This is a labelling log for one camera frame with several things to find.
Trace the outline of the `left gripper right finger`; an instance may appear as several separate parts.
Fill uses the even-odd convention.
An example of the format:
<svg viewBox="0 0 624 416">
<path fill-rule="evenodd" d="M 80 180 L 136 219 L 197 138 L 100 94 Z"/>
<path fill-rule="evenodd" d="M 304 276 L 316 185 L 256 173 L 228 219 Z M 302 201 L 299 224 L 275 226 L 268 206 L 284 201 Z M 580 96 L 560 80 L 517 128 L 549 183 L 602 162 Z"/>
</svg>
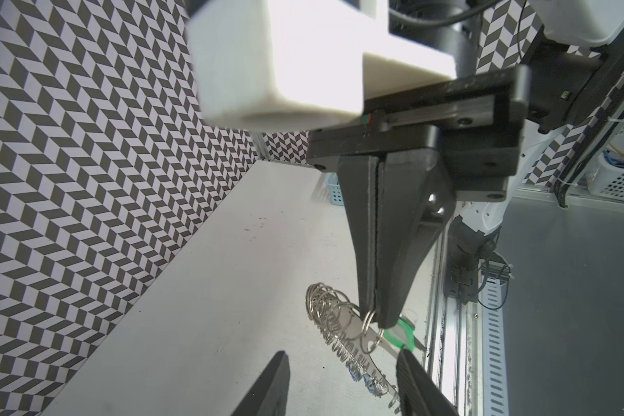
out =
<svg viewBox="0 0 624 416">
<path fill-rule="evenodd" d="M 398 354 L 396 376 L 402 415 L 459 415 L 457 408 L 447 400 L 408 349 L 402 349 Z"/>
</svg>

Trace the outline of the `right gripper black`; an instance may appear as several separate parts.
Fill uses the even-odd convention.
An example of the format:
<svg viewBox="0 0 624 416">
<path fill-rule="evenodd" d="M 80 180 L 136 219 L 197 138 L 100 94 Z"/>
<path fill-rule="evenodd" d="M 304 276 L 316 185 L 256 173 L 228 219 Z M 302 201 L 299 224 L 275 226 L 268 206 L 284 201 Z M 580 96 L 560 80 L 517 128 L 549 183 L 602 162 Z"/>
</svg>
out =
<svg viewBox="0 0 624 416">
<path fill-rule="evenodd" d="M 358 119 L 310 132 L 307 163 L 337 170 L 362 318 L 375 309 L 381 329 L 395 326 L 456 196 L 505 200 L 529 104 L 530 68 L 518 65 L 376 97 Z"/>
</svg>

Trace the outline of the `key with green tag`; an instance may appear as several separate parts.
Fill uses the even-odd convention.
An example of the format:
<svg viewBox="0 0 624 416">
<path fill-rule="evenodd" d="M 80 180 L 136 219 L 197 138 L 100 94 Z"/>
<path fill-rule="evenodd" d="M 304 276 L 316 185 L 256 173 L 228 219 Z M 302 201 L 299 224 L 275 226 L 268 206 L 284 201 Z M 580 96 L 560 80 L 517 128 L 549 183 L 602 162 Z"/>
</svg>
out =
<svg viewBox="0 0 624 416">
<path fill-rule="evenodd" d="M 382 335 L 395 348 L 426 352 L 427 347 L 415 336 L 414 330 L 414 323 L 402 315 L 397 324 L 391 329 L 385 329 Z"/>
</svg>

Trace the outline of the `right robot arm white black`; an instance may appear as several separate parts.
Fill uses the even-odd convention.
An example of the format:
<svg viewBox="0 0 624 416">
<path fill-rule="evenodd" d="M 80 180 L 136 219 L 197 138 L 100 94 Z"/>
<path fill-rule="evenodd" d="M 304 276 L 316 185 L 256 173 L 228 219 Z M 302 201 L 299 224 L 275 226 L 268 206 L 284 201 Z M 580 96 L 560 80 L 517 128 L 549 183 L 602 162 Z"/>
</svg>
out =
<svg viewBox="0 0 624 416">
<path fill-rule="evenodd" d="M 624 1 L 535 1 L 522 62 L 476 71 L 491 1 L 392 1 L 389 31 L 447 52 L 453 81 L 365 101 L 358 121 L 310 133 L 307 161 L 336 173 L 355 250 L 362 320 L 397 323 L 415 275 L 459 201 L 499 203 L 522 172 L 522 131 L 587 117 L 624 69 Z"/>
</svg>

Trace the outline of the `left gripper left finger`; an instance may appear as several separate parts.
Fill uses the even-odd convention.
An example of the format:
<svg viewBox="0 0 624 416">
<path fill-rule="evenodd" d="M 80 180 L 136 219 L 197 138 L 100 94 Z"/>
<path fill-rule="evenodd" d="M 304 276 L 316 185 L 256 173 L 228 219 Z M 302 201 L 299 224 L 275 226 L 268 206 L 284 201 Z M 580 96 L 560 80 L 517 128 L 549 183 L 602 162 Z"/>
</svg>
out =
<svg viewBox="0 0 624 416">
<path fill-rule="evenodd" d="M 284 416 L 291 383 L 289 357 L 277 351 L 232 412 L 232 416 Z"/>
</svg>

